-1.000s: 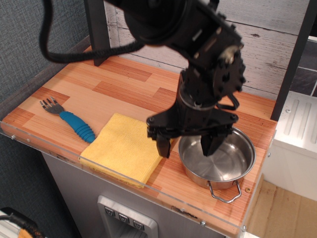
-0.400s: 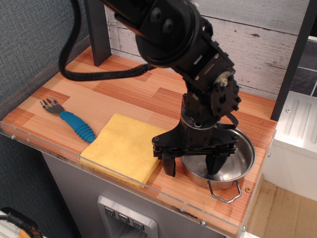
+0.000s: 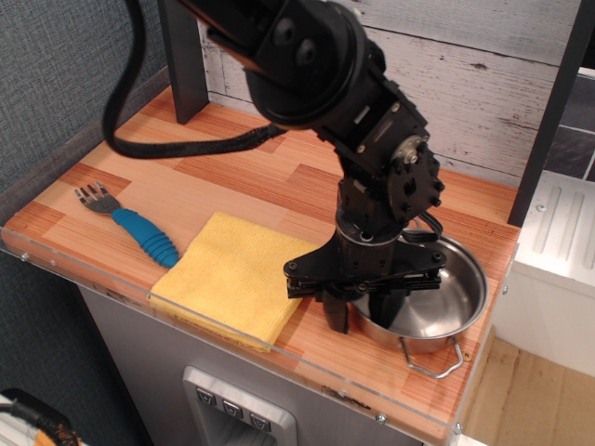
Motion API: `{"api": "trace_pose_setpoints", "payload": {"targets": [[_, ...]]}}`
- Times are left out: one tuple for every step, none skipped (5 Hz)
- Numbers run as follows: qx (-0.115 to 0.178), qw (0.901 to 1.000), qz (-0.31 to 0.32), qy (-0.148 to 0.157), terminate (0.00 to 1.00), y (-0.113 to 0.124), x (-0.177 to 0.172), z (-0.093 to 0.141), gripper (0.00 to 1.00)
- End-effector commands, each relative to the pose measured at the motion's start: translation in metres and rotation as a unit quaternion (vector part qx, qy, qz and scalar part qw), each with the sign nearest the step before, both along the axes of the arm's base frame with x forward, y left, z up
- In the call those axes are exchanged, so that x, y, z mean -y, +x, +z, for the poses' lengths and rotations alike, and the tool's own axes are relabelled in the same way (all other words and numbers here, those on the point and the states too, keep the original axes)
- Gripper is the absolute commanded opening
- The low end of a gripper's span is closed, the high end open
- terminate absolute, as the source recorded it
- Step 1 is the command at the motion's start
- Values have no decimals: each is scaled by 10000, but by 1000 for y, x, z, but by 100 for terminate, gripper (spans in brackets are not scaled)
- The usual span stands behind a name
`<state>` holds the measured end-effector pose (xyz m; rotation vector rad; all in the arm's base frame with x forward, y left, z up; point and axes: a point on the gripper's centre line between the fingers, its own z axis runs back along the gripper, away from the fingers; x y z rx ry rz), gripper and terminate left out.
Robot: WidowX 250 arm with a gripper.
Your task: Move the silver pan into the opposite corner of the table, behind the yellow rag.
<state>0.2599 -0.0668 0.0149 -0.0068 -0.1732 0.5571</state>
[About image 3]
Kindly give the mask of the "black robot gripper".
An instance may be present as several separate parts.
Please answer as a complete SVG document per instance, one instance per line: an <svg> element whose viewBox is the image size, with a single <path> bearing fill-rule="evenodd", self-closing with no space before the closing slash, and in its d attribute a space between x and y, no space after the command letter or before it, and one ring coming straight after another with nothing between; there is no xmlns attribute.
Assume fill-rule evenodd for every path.
<svg viewBox="0 0 595 446"><path fill-rule="evenodd" d="M418 218L430 228L397 226L372 234L339 208L332 238L284 265L288 296L323 299L329 328L340 334L350 328L347 300L365 294L372 294L371 321L393 323L403 306L404 290L439 288L438 274L445 267L445 255L430 247L440 240L442 224L428 212Z"/></svg>

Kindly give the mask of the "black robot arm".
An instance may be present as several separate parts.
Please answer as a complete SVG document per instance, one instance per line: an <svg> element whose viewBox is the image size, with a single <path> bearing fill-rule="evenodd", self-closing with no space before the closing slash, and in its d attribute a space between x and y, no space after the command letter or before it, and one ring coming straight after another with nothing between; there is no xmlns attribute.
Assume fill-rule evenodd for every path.
<svg viewBox="0 0 595 446"><path fill-rule="evenodd" d="M389 327L414 290L436 289L444 255L408 223L432 221L443 183L426 120L385 75L382 51L331 1L189 1L209 37L245 68L253 104L284 130L314 131L335 148L336 229L287 262L292 297L314 297L329 326L349 329L350 302Z"/></svg>

